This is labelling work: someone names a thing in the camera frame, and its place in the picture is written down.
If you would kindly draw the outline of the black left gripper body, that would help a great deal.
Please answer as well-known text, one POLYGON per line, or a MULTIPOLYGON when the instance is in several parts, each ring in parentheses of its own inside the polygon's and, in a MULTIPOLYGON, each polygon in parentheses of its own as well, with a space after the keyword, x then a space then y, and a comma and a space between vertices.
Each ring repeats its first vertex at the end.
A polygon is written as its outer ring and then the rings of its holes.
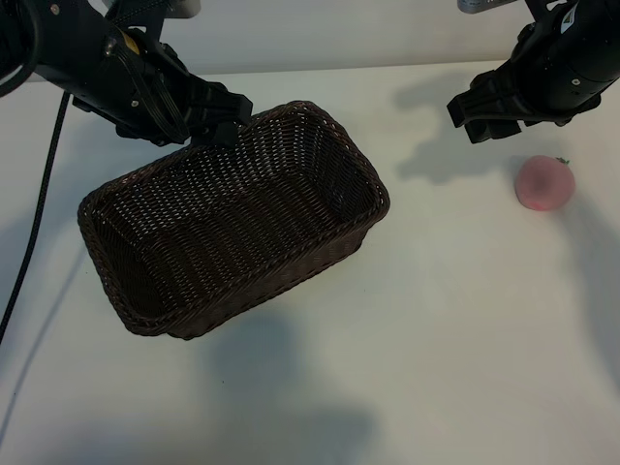
POLYGON ((128 81, 131 121, 119 131, 234 131, 249 124, 252 102, 220 82, 189 72, 175 50, 137 28, 117 29, 107 38, 104 56, 128 81))

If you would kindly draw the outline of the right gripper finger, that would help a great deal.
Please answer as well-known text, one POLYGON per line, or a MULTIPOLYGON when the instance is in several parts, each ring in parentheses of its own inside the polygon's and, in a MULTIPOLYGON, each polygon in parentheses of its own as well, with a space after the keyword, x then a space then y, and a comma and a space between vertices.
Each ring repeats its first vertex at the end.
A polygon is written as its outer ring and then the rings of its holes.
POLYGON ((482 143, 490 139, 488 124, 485 120, 474 120, 464 124, 471 143, 482 143))
POLYGON ((487 126, 492 140, 501 140, 521 133, 519 123, 515 120, 488 120, 487 126))

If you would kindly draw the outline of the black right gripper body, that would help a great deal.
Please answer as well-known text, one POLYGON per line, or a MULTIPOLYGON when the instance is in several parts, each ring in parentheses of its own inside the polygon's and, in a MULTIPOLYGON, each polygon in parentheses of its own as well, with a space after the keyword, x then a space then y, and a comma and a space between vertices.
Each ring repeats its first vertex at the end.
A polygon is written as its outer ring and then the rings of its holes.
POLYGON ((534 121, 533 107, 528 104, 516 83, 513 63, 508 60, 499 68, 477 75, 470 88, 456 95, 447 105, 455 128, 474 121, 534 121))

